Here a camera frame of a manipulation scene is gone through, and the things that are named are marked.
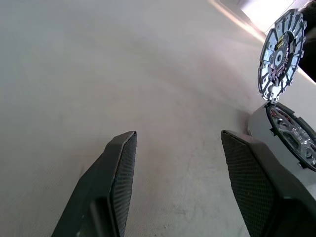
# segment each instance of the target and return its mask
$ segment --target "white floor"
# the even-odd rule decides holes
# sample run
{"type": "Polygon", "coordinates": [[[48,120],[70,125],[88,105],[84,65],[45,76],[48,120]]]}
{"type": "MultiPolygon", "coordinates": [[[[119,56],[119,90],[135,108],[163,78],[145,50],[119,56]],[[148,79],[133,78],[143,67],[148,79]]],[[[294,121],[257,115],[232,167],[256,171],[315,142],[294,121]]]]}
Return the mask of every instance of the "white floor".
{"type": "MultiPolygon", "coordinates": [[[[264,103],[253,36],[206,0],[5,0],[0,30],[1,236],[49,237],[129,130],[126,237],[248,236],[220,133],[264,103]]],[[[314,127],[315,92],[297,75],[282,99],[314,127]]]]}

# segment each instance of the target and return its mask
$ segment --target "circular circuit board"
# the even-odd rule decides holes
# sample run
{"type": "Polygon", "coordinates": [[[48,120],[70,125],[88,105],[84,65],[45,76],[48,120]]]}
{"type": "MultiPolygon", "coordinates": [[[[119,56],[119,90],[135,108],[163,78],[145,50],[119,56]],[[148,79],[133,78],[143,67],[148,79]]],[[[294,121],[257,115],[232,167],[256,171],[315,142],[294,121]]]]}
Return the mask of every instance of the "circular circuit board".
{"type": "Polygon", "coordinates": [[[303,57],[306,21],[297,9],[283,14],[270,29],[263,45],[258,70],[262,97],[272,103],[279,100],[293,83],[293,75],[303,57]]]}

